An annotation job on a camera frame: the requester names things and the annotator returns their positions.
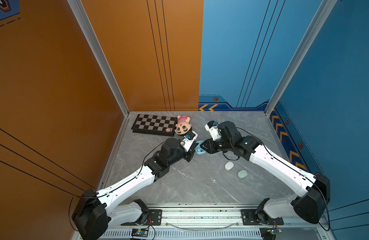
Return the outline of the black white chessboard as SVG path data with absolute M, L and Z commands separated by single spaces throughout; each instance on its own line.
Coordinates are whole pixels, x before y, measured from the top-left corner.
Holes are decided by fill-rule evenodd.
M 173 137 L 176 123 L 175 117 L 138 114 L 131 130 L 133 133 Z M 170 133 L 165 131 L 167 128 L 171 129 Z

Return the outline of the right corner aluminium post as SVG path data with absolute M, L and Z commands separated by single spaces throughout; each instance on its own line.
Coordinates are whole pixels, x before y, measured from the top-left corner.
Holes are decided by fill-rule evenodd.
M 275 109 L 276 104 L 286 90 L 288 84 L 293 78 L 295 72 L 303 61 L 305 55 L 316 39 L 336 3 L 337 0 L 323 0 L 320 3 L 313 19 L 303 35 L 301 42 L 299 43 L 291 61 L 289 62 L 284 74 L 275 88 L 275 91 L 273 92 L 272 97 L 270 98 L 270 101 L 264 111 L 266 117 L 269 117 L 271 112 Z

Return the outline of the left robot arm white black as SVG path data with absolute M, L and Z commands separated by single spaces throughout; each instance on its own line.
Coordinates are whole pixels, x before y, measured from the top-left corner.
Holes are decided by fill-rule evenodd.
M 142 200 L 134 200 L 120 211 L 115 208 L 131 195 L 151 185 L 169 172 L 180 160 L 190 162 L 196 152 L 195 140 L 168 138 L 152 150 L 134 173 L 107 188 L 87 190 L 81 196 L 71 219 L 84 240 L 97 240 L 108 227 L 125 223 L 143 224 L 148 207 Z

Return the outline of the aluminium front rail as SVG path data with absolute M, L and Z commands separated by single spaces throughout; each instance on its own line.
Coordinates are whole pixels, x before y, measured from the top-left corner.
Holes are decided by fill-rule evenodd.
M 126 205 L 119 205 L 115 208 L 116 211 L 120 211 Z M 257 227 L 257 228 L 270 228 L 277 225 L 259 225 L 259 226 L 244 226 L 241 219 L 240 210 L 242 209 L 254 209 L 257 211 L 257 215 L 261 219 L 265 216 L 261 215 L 259 211 L 250 205 L 146 205 L 148 210 L 161 209 L 162 220 L 160 227 L 170 227 L 183 229 L 187 231 L 198 231 L 201 229 L 224 229 L 231 227 Z M 293 221 L 297 222 L 297 225 L 311 226 L 310 223 L 305 222 L 298 216 L 283 216 L 284 225 L 290 225 Z M 110 226 L 108 228 L 120 227 L 121 225 Z

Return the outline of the left corner aluminium post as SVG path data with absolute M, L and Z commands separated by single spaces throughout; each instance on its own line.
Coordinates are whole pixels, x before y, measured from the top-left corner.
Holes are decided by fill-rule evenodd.
M 84 9 L 83 3 L 79 0 L 67 0 L 80 29 L 82 30 L 84 37 L 89 44 L 89 47 L 107 81 L 107 84 L 113 93 L 113 96 L 125 117 L 129 115 L 129 109 L 126 105 L 125 99 L 121 93 L 115 76 L 111 70 L 108 60 L 104 54 L 104 51 L 100 45 L 100 42 L 96 36 L 93 26 L 89 20 L 89 17 Z

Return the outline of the mint green earbud case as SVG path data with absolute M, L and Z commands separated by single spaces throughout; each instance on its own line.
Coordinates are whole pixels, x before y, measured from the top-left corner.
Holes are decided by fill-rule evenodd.
M 240 170 L 239 172 L 238 172 L 238 178 L 239 179 L 244 179 L 245 177 L 247 177 L 248 176 L 248 172 L 246 171 L 246 170 Z

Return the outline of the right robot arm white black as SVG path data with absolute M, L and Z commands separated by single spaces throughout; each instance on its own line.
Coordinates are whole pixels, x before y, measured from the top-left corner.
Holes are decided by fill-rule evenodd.
M 265 169 L 293 191 L 288 197 L 262 200 L 255 212 L 256 222 L 268 225 L 283 217 L 299 217 L 310 224 L 319 224 L 321 217 L 328 213 L 331 199 L 328 177 L 294 166 L 251 134 L 242 137 L 239 128 L 230 121 L 221 124 L 210 121 L 205 129 L 211 138 L 202 143 L 204 151 L 209 154 L 232 152 Z

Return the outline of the green circuit board left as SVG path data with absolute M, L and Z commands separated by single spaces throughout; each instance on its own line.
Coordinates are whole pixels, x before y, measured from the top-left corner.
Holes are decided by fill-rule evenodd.
M 131 230 L 131 238 L 137 239 L 137 238 L 148 238 L 149 235 L 149 229 L 132 229 Z

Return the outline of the corner aluminium post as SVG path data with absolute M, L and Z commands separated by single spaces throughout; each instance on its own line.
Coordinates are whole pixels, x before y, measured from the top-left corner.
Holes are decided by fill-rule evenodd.
M 129 115 L 129 109 L 126 105 L 125 99 L 121 93 L 115 76 L 111 70 L 108 60 L 104 54 L 104 51 L 100 45 L 100 42 L 96 36 L 93 26 L 89 20 L 89 17 L 84 9 L 83 3 L 79 0 L 67 0 L 80 29 L 82 30 L 84 37 L 89 44 L 89 47 L 107 81 L 107 84 L 113 93 L 113 96 L 125 117 Z
M 320 3 L 313 19 L 303 35 L 301 42 L 299 43 L 291 61 L 289 62 L 284 74 L 275 88 L 275 91 L 273 92 L 272 97 L 270 98 L 270 101 L 264 111 L 266 117 L 269 117 L 271 112 L 275 109 L 276 104 L 286 90 L 288 84 L 293 78 L 295 72 L 303 61 L 305 55 L 316 39 L 336 3 L 337 0 L 323 0 Z

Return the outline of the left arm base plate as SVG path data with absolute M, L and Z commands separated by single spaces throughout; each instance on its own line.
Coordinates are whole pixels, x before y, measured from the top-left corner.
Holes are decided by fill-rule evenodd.
M 133 223 L 124 223 L 122 226 L 160 226 L 162 220 L 162 210 L 152 209 L 147 214 L 142 214 L 141 218 Z

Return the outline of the blue earbud case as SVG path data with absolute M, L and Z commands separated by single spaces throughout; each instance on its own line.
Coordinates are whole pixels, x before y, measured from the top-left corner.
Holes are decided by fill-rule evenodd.
M 197 146 L 195 148 L 196 154 L 197 155 L 203 155 L 206 153 L 206 151 L 204 149 L 202 149 L 201 145 L 204 143 L 204 141 L 197 141 Z

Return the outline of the circuit board right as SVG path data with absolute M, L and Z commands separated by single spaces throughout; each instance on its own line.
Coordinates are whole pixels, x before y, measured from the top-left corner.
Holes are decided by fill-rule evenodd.
M 280 229 L 280 228 L 270 228 L 267 230 L 267 233 L 269 233 L 270 235 L 276 235 L 276 234 L 279 234 L 279 233 L 282 233 L 283 230 Z

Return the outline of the white vent grille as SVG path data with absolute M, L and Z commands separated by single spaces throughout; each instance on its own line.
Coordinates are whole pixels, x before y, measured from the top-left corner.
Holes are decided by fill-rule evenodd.
M 260 229 L 222 229 L 187 231 L 171 228 L 148 228 L 148 238 L 131 238 L 131 230 L 110 229 L 101 237 L 101 240 L 261 240 Z

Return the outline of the white earbud case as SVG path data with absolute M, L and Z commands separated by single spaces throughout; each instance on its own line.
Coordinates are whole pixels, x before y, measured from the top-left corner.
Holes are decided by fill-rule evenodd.
M 225 170 L 226 171 L 230 171 L 233 167 L 234 167 L 234 163 L 233 162 L 227 162 L 225 164 Z

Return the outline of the plush doll pink shirt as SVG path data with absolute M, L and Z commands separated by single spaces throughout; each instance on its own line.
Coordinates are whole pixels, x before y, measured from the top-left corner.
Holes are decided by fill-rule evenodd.
M 192 129 L 192 124 L 190 123 L 190 121 L 190 117 L 178 115 L 174 132 L 179 136 L 186 135 Z

